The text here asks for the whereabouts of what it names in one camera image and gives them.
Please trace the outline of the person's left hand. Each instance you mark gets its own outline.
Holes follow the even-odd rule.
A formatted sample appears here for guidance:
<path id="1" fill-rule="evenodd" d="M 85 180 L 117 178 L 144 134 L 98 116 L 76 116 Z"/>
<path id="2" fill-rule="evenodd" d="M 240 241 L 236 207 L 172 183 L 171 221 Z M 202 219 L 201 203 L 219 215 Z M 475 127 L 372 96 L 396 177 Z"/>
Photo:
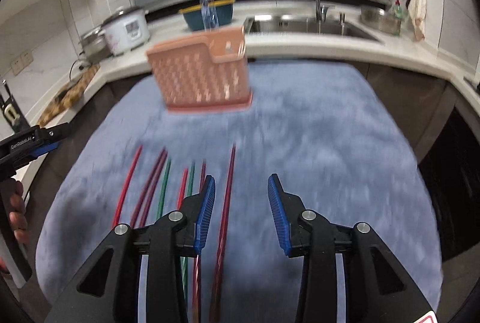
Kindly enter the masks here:
<path id="1" fill-rule="evenodd" d="M 9 213 L 10 225 L 20 244 L 27 245 L 29 242 L 28 222 L 25 217 L 25 204 L 23 200 L 24 187 L 20 181 L 14 181 L 14 191 L 9 201 L 12 210 Z"/>

